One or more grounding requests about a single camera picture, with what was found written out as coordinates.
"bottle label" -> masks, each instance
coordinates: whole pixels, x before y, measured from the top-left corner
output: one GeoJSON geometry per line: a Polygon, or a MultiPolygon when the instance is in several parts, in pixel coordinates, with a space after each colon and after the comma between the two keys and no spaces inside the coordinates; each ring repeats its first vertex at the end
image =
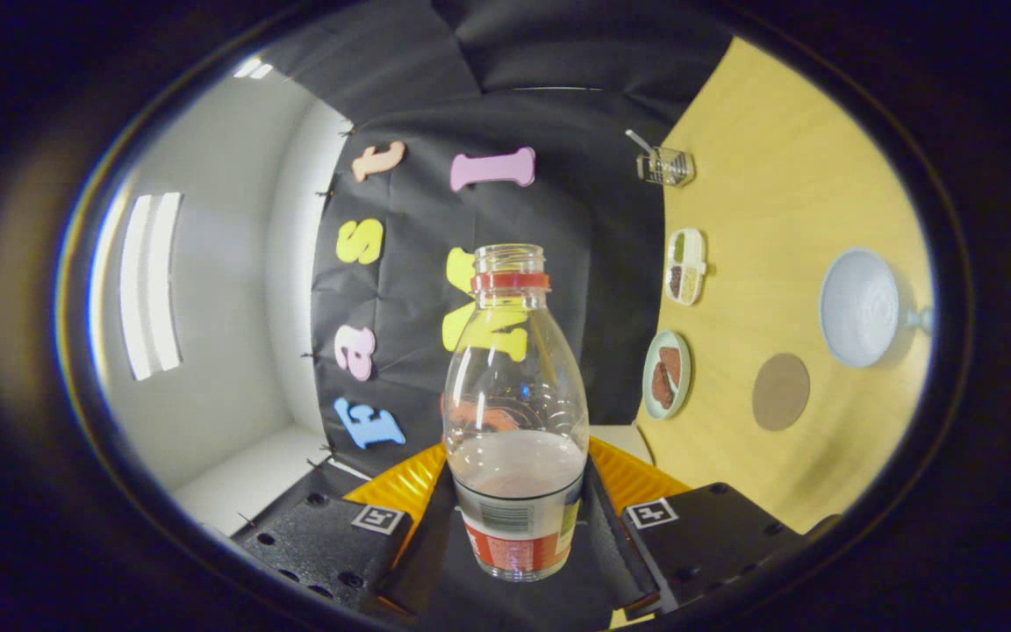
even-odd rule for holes
{"type": "Polygon", "coordinates": [[[554,567],[569,554],[582,472],[566,487],[531,499],[486,495],[461,482],[455,487],[466,535],[482,563],[531,572],[554,567]]]}

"red bottle ring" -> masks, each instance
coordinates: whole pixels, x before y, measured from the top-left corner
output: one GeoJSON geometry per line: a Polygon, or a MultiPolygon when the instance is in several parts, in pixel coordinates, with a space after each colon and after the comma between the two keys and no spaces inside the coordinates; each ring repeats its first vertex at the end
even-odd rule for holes
{"type": "Polygon", "coordinates": [[[499,288],[538,288],[550,289],[549,275],[544,272],[494,272],[474,275],[470,279],[470,288],[478,290],[495,290],[499,288]]]}

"round mat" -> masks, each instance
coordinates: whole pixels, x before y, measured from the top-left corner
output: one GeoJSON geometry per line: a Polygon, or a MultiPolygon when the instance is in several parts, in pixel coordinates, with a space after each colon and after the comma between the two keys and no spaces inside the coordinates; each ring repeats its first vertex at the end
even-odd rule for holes
{"type": "Polygon", "coordinates": [[[762,364],[751,390],[755,423],[763,429],[790,428],[806,411],[810,373],[794,353],[779,353],[762,364]]]}

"pink letter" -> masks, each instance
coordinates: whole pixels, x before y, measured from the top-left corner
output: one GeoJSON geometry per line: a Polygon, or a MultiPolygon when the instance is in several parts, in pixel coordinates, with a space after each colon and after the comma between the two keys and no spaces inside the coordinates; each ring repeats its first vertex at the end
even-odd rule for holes
{"type": "Polygon", "coordinates": [[[347,369],[360,381],[368,380],[369,373],[373,372],[374,349],[376,336],[369,329],[355,330],[349,325],[342,325],[334,335],[334,357],[338,367],[347,369]]]}
{"type": "Polygon", "coordinates": [[[450,164],[450,190],[458,191],[467,184],[493,180],[513,180],[529,187],[535,177],[536,160],[537,152],[533,148],[521,148],[513,155],[481,159],[458,155],[450,164]]]}

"fluorescent light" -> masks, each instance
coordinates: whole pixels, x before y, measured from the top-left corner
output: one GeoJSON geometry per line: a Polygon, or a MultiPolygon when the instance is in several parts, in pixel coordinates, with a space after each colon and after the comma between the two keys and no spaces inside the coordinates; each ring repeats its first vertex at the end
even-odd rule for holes
{"type": "Polygon", "coordinates": [[[256,69],[256,72],[252,73],[252,77],[253,79],[263,79],[264,77],[267,77],[270,72],[272,72],[272,64],[265,64],[256,69]]]}
{"type": "Polygon", "coordinates": [[[233,77],[248,77],[249,75],[252,75],[252,71],[257,68],[260,68],[260,57],[252,57],[252,59],[248,62],[244,62],[241,69],[238,70],[237,74],[233,77]]]}
{"type": "Polygon", "coordinates": [[[177,367],[177,337],[170,309],[170,253],[182,193],[165,193],[154,216],[148,245],[148,322],[161,369],[177,367]]]}
{"type": "Polygon", "coordinates": [[[136,380],[151,376],[151,356],[146,347],[148,337],[140,301],[140,261],[150,212],[151,196],[139,196],[131,207],[127,236],[123,238],[123,259],[119,263],[119,317],[123,322],[123,344],[136,380]]]}

